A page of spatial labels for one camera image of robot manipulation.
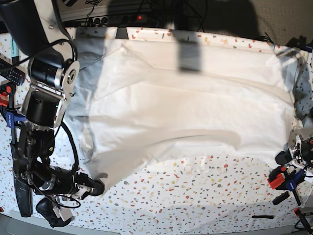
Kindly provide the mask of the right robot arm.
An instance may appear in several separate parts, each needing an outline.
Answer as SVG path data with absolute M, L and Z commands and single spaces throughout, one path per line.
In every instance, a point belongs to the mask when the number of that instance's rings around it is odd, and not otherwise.
M 65 29 L 54 0 L 3 0 L 0 15 L 17 48 L 26 55 L 30 88 L 22 110 L 14 107 L 14 94 L 1 104 L 10 143 L 14 188 L 22 217 L 36 210 L 51 227 L 71 222 L 69 200 L 80 207 L 87 196 L 98 196 L 104 185 L 79 172 L 79 159 L 73 147 L 74 164 L 62 169 L 50 164 L 59 128 L 66 133 L 65 111 L 73 97 L 80 63 L 77 47 Z

